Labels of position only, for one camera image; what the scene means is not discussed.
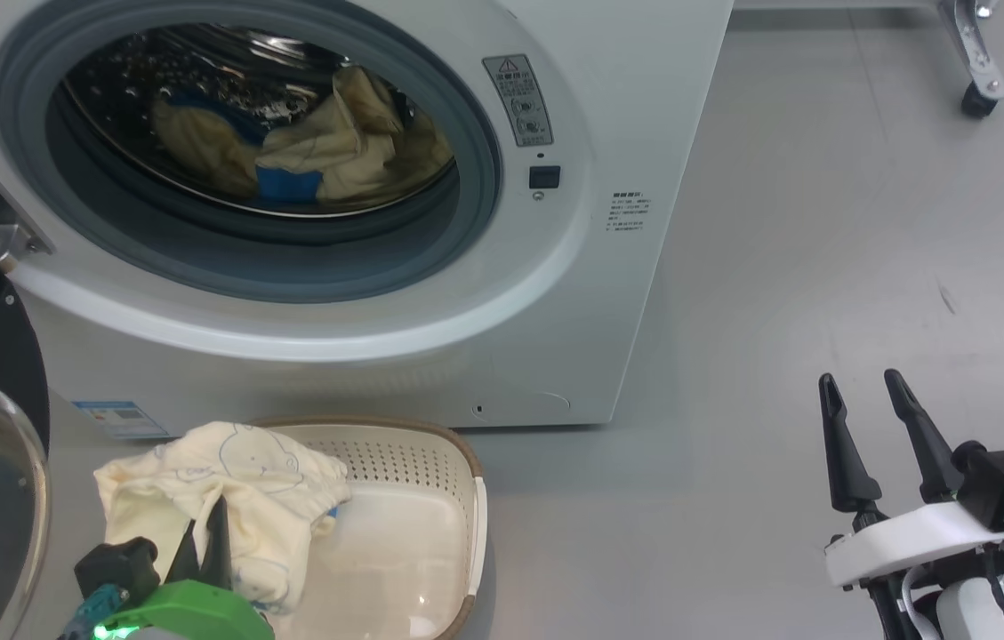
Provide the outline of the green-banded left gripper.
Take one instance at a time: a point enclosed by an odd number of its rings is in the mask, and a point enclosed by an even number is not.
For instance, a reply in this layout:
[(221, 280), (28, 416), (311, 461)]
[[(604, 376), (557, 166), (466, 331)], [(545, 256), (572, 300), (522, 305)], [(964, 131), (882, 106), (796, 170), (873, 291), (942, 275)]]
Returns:
[(233, 579), (228, 502), (220, 495), (205, 523), (202, 582), (194, 527), (188, 526), (165, 575), (165, 586), (135, 607), (108, 616), (98, 624), (98, 640), (137, 640), (143, 629), (161, 631), (181, 640), (277, 640), (274, 629), (248, 599), (214, 586), (230, 586)]

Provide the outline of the cream bear print garment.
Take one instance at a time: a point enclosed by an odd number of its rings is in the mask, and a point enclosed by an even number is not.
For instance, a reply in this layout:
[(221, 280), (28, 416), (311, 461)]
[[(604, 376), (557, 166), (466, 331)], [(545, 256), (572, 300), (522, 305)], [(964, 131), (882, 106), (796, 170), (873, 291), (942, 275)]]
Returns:
[(197, 552), (218, 500), (228, 510), (233, 590), (267, 614), (289, 615), (305, 590), (311, 540), (333, 531), (351, 498), (346, 463), (271, 429), (210, 422), (94, 473), (106, 542), (155, 543), (167, 579), (189, 525)]

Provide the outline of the cream perforated laundry basket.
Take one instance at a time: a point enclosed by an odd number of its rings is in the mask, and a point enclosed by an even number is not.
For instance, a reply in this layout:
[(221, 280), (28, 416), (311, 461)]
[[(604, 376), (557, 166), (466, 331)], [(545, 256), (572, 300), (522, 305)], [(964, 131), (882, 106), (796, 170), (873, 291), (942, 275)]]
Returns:
[(299, 607), (277, 640), (456, 640), (476, 604), (488, 546), (477, 454), (411, 419), (301, 416), (261, 426), (347, 466), (352, 497), (315, 538)]

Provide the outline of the round filter cover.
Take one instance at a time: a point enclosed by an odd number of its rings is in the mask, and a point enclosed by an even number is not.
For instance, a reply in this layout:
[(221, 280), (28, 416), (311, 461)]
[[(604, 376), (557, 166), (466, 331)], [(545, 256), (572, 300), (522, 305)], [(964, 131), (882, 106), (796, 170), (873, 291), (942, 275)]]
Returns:
[(507, 390), (470, 404), (470, 416), (493, 427), (563, 424), (570, 413), (571, 404), (565, 397), (531, 390)]

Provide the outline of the grey warning sticker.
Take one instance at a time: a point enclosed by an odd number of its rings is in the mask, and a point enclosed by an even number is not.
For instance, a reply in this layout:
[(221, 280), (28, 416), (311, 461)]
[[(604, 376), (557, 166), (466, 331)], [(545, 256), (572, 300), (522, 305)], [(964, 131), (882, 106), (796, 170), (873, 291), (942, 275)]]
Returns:
[(504, 106), (515, 145), (518, 148), (553, 145), (550, 115), (526, 54), (485, 57), (482, 65)]

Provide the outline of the cream garment with blue trim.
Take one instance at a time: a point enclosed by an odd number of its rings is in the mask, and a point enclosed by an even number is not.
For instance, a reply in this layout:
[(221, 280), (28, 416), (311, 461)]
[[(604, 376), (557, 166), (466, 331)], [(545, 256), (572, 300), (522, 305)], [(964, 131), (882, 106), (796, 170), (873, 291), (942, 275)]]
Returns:
[(397, 198), (439, 177), (454, 159), (432, 118), (415, 112), (405, 123), (387, 86), (363, 68), (339, 70), (330, 96), (270, 131), (205, 99), (160, 99), (151, 116), (173, 161), (206, 187), (273, 204)]

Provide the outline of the steel washing machine drum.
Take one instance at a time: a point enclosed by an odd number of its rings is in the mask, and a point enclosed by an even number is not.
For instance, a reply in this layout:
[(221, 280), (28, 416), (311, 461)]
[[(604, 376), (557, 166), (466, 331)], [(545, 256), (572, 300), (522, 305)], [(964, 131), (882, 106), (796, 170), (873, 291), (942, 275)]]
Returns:
[[(212, 23), (150, 28), (88, 54), (64, 77), (72, 105), (104, 145), (136, 169), (184, 193), (253, 213), (283, 218), (359, 215), (396, 205), (436, 185), (455, 166), (413, 193), (340, 205), (273, 204), (225, 196), (178, 164), (153, 130), (160, 99), (196, 98), (241, 112), (270, 131), (295, 123), (330, 96), (335, 73), (362, 68), (342, 53), (281, 34)], [(424, 112), (379, 74), (405, 123)]]

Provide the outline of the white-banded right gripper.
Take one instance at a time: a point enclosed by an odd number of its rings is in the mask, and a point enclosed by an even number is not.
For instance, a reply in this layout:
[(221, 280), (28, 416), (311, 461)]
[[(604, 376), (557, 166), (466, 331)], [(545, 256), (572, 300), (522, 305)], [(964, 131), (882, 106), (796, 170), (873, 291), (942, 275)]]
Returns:
[[(828, 543), (825, 568), (831, 585), (838, 588), (1004, 541), (1004, 531), (990, 530), (960, 503), (946, 502), (954, 499), (962, 483), (962, 474), (952, 465), (952, 448), (899, 370), (886, 369), (884, 382), (896, 417), (911, 441), (921, 474), (920, 497), (936, 505)], [(872, 510), (882, 499), (882, 490), (848, 432), (846, 401), (832, 374), (819, 377), (818, 394), (831, 507), (839, 513)]]

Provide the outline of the blue energy label sticker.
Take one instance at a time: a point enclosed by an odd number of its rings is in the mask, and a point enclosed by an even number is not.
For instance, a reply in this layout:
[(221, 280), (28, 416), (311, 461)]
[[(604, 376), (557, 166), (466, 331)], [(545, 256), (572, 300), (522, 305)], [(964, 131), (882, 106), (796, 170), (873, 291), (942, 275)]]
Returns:
[(132, 401), (75, 401), (81, 413), (115, 440), (164, 440), (169, 434)]

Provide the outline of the white front-load washing machine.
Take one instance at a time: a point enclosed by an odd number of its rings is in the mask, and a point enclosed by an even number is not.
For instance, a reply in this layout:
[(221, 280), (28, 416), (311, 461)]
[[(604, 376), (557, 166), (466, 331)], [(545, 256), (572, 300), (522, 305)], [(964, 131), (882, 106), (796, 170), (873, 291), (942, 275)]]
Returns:
[[(491, 427), (477, 398), (613, 418), (734, 0), (0, 0), (0, 187), (41, 248), (11, 279), (47, 388), (212, 420), (372, 414)], [(64, 77), (150, 28), (342, 53), (448, 138), (417, 196), (333, 218), (194, 197), (136, 169)], [(526, 54), (554, 143), (518, 148), (485, 57)]]

